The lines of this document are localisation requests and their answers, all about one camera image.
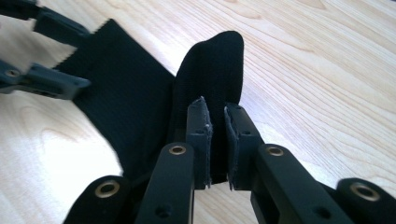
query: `black cloth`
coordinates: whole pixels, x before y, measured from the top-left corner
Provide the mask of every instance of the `black cloth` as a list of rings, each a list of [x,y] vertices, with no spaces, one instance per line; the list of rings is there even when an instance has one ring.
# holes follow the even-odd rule
[[[92,83],[74,103],[113,146],[132,182],[153,170],[161,148],[185,129],[188,105],[204,96],[215,130],[216,183],[227,170],[223,108],[239,102],[242,67],[242,37],[225,32],[192,47],[175,78],[110,20],[55,69]]]

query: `hole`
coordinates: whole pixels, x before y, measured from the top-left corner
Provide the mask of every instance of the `hole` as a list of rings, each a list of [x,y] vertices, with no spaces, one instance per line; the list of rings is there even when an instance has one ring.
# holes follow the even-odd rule
[[[155,215],[160,218],[167,218],[172,216],[173,208],[170,204],[163,204],[155,209]]]
[[[316,207],[313,209],[314,213],[323,219],[330,219],[332,214],[325,207]]]
[[[96,188],[95,195],[98,198],[108,198],[115,195],[119,189],[119,183],[115,180],[107,180]]]
[[[104,185],[101,189],[100,189],[100,191],[102,192],[102,193],[109,193],[111,190],[113,190],[115,187],[114,187],[114,185]]]
[[[269,147],[267,151],[272,156],[283,156],[283,150],[277,147]]]
[[[375,190],[362,183],[353,183],[350,186],[350,189],[359,197],[370,202],[378,201],[380,198],[379,194]]]
[[[17,70],[7,70],[6,75],[9,77],[18,77],[21,73]]]
[[[169,149],[169,152],[171,154],[178,156],[178,155],[184,154],[186,152],[186,148],[181,147],[181,146],[171,147],[171,149]]]

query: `table surface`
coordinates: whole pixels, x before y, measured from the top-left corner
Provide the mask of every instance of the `table surface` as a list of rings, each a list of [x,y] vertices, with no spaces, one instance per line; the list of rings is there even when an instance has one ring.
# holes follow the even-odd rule
[[[91,32],[115,19],[172,74],[195,43],[245,39],[242,105],[267,143],[318,181],[359,177],[396,196],[396,2],[50,1]],[[0,59],[53,66],[72,47],[0,16]],[[0,222],[60,223],[96,178],[119,175],[106,140],[70,101],[0,94]],[[195,194],[195,223],[255,223],[249,192]]]

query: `wood grain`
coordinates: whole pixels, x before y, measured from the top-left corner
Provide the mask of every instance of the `wood grain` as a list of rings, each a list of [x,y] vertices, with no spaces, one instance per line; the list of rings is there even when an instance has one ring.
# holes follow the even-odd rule
[[[318,181],[360,177],[396,196],[396,3],[50,1],[94,32],[115,19],[175,74],[190,47],[222,31],[245,39],[242,105],[265,142]],[[0,59],[53,66],[73,48],[0,16]],[[97,177],[118,175],[111,147],[71,102],[0,94],[0,222],[61,223]],[[195,223],[255,223],[248,192],[195,194]]]

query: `black bracket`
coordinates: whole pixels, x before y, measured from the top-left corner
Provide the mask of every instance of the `black bracket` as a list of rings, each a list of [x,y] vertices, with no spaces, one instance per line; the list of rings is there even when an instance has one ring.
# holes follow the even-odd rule
[[[81,24],[36,4],[36,0],[0,0],[0,14],[20,20],[36,19],[35,32],[74,47],[91,35]]]
[[[91,82],[34,63],[26,74],[0,61],[0,93],[28,91],[56,99],[71,100]]]

